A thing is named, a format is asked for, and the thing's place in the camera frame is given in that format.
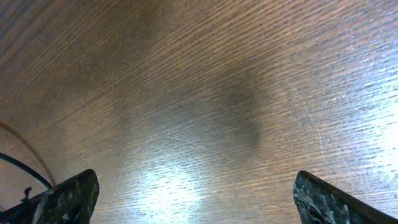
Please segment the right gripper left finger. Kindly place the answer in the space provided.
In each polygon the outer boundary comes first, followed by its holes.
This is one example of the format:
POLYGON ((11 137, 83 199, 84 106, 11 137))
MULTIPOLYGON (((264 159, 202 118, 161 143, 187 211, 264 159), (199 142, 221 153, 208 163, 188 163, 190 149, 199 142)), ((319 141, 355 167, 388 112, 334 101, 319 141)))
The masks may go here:
POLYGON ((96 172, 87 169, 32 198, 29 192, 20 204, 1 212, 1 223, 89 224, 100 187, 96 172))

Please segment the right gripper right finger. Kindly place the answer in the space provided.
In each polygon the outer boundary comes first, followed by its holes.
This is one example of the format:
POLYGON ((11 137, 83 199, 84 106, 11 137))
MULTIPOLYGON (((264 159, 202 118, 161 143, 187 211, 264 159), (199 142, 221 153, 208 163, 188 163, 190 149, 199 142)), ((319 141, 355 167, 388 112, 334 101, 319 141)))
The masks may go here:
POLYGON ((397 219, 301 170, 293 198, 303 224, 397 224, 397 219))

